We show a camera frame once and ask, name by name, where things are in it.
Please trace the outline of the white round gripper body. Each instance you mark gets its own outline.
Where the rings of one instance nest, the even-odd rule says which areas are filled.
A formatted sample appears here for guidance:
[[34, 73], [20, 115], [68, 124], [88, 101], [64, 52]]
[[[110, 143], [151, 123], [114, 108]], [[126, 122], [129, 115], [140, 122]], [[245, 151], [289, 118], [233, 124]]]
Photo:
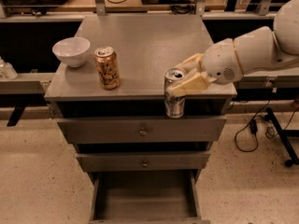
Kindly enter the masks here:
[[234, 40], [227, 38], [223, 40], [225, 44], [213, 44], [207, 49], [202, 58], [202, 68], [209, 75], [216, 78], [218, 84], [228, 84], [239, 81], [243, 77], [236, 57]]

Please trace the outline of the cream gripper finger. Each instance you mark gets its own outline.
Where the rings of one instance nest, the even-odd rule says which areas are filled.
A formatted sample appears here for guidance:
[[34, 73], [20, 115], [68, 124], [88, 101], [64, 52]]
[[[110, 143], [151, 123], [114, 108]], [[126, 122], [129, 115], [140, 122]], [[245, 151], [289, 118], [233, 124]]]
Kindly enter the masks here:
[[202, 72], [202, 58], [204, 54], [203, 53], [196, 53], [193, 56], [189, 57], [182, 63], [179, 63], [176, 65], [176, 68], [184, 70], [186, 73], [190, 73], [192, 70], [195, 72]]
[[175, 97], [196, 94], [199, 91], [206, 90], [214, 81], [216, 81], [216, 78], [207, 72], [195, 72], [194, 74], [187, 75], [177, 85], [171, 85], [169, 87], [169, 94]]

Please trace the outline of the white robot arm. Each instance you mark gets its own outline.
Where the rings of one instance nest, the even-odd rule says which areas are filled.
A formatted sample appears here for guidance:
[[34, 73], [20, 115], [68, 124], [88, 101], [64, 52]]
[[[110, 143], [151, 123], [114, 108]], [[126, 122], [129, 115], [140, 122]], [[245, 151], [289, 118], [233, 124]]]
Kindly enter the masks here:
[[291, 0], [278, 11], [271, 28], [226, 38], [178, 64], [186, 75], [165, 90], [175, 97], [196, 94], [212, 83], [228, 84], [256, 71], [295, 67], [298, 57], [299, 0]]

